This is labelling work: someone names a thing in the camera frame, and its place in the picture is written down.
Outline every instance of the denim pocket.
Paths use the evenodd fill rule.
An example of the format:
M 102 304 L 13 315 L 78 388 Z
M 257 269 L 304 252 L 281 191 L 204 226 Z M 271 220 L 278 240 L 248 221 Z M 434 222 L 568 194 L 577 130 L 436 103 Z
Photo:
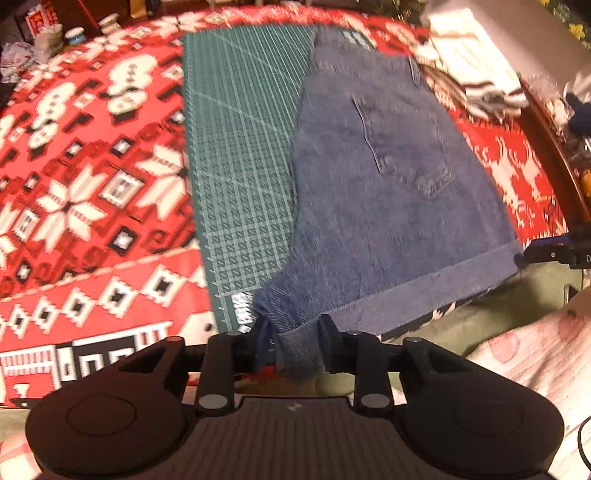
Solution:
M 404 102 L 360 97 L 353 102 L 381 175 L 395 177 L 427 200 L 453 182 L 435 114 Z

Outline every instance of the wooden armrest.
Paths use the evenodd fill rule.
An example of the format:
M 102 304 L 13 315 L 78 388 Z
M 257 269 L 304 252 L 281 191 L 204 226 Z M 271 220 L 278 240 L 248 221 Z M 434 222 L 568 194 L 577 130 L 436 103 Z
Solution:
M 566 150 L 550 128 L 550 117 L 525 82 L 521 84 L 530 105 L 522 110 L 518 124 L 548 176 L 566 224 L 569 229 L 573 229 L 590 222 L 589 206 L 569 165 Z

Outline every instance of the green cutting mat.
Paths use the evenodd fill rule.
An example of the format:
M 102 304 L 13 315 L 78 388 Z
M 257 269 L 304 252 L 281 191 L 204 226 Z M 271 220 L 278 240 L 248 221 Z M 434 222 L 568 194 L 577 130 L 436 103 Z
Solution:
M 184 38 L 197 237 L 221 332 L 248 330 L 252 292 L 289 255 L 291 132 L 314 31 L 263 25 Z

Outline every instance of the red fabric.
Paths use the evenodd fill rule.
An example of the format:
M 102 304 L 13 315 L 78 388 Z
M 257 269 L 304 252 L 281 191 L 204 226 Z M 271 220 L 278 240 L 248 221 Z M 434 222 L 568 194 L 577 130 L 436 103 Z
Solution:
M 202 343 L 215 332 L 192 240 L 180 37 L 265 22 L 352 26 L 381 51 L 409 54 L 385 18 L 225 8 L 97 38 L 18 85 L 0 119 L 0 403 L 39 398 L 163 336 Z M 524 243 L 562 233 L 523 133 L 451 114 Z

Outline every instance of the jeans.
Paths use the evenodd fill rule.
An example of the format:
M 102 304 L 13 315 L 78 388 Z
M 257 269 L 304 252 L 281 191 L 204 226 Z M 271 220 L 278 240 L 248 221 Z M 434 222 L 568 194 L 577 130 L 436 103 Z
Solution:
M 518 271 L 505 205 L 412 59 L 320 30 L 292 167 L 290 259 L 254 309 L 296 376 L 322 369 L 322 313 L 378 335 Z

